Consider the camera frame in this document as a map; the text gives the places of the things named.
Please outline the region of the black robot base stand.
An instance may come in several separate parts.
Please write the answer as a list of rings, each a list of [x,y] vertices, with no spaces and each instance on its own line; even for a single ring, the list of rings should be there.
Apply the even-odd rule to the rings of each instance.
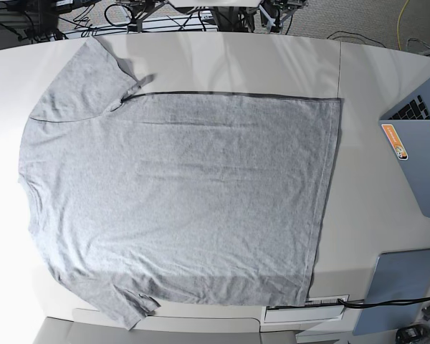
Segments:
[[[173,9],[189,19],[198,17],[201,31],[254,33],[260,27],[268,34],[281,34],[286,22],[291,23],[295,12],[308,5],[307,1],[197,1],[170,0]]]

